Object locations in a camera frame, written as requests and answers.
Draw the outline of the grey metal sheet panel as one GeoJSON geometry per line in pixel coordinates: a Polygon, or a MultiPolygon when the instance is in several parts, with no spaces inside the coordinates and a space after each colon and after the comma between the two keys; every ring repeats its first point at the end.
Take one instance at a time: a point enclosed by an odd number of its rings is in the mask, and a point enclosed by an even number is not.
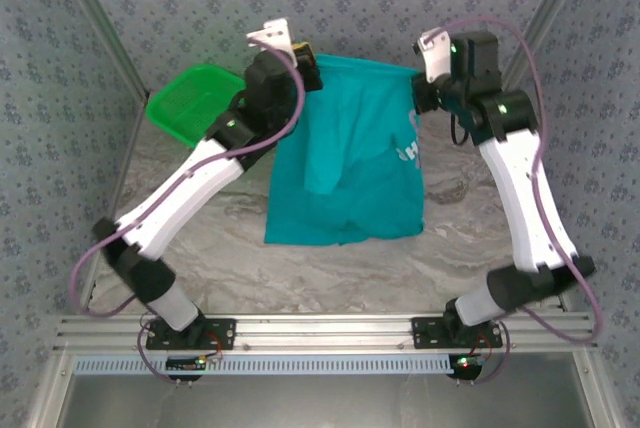
{"type": "Polygon", "coordinates": [[[434,375],[229,376],[174,388],[82,376],[60,428],[594,428],[571,382],[434,375]]]}

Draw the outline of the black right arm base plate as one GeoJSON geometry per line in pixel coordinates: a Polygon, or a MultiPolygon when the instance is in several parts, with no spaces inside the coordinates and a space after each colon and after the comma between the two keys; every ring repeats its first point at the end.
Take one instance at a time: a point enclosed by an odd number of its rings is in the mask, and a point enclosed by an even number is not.
{"type": "Polygon", "coordinates": [[[444,316],[411,319],[413,344],[416,349],[501,348],[501,330],[494,322],[472,327],[444,316]]]}

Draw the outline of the aluminium frame leg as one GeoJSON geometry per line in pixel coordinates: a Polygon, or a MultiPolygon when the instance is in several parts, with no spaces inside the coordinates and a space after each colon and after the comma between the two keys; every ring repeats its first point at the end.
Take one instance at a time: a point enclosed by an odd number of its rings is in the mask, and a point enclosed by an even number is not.
{"type": "Polygon", "coordinates": [[[62,352],[56,352],[49,358],[35,392],[26,428],[57,428],[74,362],[74,355],[62,352]]]}
{"type": "Polygon", "coordinates": [[[581,349],[573,352],[573,358],[594,427],[626,428],[600,354],[581,349]]]}

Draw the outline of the teal t-shirt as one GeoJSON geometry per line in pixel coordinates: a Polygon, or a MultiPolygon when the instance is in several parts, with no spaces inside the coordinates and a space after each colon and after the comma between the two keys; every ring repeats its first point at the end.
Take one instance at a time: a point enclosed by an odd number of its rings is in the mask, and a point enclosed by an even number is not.
{"type": "Polygon", "coordinates": [[[420,234],[415,70],[331,55],[317,62],[324,87],[307,94],[276,149],[265,242],[329,246],[420,234]]]}

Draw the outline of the green plastic mesh basket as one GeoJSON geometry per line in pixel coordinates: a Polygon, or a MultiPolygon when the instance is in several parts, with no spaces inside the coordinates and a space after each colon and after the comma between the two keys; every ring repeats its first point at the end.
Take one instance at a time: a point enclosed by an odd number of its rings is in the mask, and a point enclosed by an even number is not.
{"type": "Polygon", "coordinates": [[[176,140],[194,148],[244,80],[212,64],[194,65],[150,98],[146,116],[176,140]]]}

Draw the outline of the aluminium table side rail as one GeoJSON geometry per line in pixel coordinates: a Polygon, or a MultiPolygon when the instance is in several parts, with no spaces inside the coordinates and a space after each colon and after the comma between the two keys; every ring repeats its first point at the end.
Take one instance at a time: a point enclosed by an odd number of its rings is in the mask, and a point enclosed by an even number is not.
{"type": "MultiPolygon", "coordinates": [[[[141,126],[144,124],[145,111],[150,99],[150,94],[138,104],[136,117],[132,126],[131,134],[124,151],[122,162],[119,165],[118,176],[113,191],[113,195],[109,200],[107,208],[107,216],[114,217],[120,205],[120,200],[126,184],[127,173],[134,154],[135,145],[141,126]]],[[[74,302],[75,310],[78,314],[86,315],[89,311],[93,290],[95,288],[96,274],[100,271],[100,254],[96,250],[83,262],[77,262],[78,273],[76,277],[71,276],[70,279],[75,281],[74,286],[69,286],[69,294],[74,302]]]]}

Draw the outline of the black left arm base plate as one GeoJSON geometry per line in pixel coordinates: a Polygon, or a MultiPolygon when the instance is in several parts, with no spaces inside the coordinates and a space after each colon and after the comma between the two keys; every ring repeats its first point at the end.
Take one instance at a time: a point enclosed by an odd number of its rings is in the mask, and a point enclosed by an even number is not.
{"type": "Polygon", "coordinates": [[[201,317],[183,331],[173,330],[164,320],[152,320],[145,348],[151,351],[216,352],[232,350],[236,320],[201,317]]]}

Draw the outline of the aluminium mounting rail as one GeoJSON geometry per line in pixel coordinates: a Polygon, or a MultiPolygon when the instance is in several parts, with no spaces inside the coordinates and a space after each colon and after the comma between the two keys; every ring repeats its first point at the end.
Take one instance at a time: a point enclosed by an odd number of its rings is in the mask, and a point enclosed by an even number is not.
{"type": "MultiPolygon", "coordinates": [[[[584,312],[534,312],[552,327],[576,337],[591,334],[584,312]]],[[[411,320],[402,314],[253,314],[230,315],[237,320],[232,351],[226,354],[389,354],[414,352],[411,320]]],[[[577,349],[546,331],[526,314],[504,320],[511,347],[520,352],[577,349]]],[[[133,353],[140,326],[134,315],[91,320],[62,318],[53,347],[74,354],[133,353]]]]}

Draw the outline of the aluminium frame post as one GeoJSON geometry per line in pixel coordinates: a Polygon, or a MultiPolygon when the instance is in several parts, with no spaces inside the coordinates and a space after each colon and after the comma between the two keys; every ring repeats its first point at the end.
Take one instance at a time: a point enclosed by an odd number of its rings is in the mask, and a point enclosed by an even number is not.
{"type": "Polygon", "coordinates": [[[129,91],[139,102],[145,104],[149,91],[144,86],[100,0],[77,0],[77,2],[129,91]]]}
{"type": "MultiPolygon", "coordinates": [[[[539,49],[545,41],[565,1],[566,0],[541,0],[539,3],[524,33],[524,39],[532,52],[539,49]]],[[[518,47],[503,73],[504,87],[507,89],[516,88],[528,70],[525,50],[518,47]]]]}

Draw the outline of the small black controller board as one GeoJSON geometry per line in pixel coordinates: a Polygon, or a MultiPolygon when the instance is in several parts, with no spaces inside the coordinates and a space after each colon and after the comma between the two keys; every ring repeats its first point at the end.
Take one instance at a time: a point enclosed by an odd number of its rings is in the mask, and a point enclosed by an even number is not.
{"type": "Polygon", "coordinates": [[[484,359],[480,355],[450,355],[449,364],[451,379],[471,382],[480,376],[484,359]]]}
{"type": "Polygon", "coordinates": [[[206,357],[169,357],[165,362],[166,371],[203,371],[208,360],[206,357]]]}

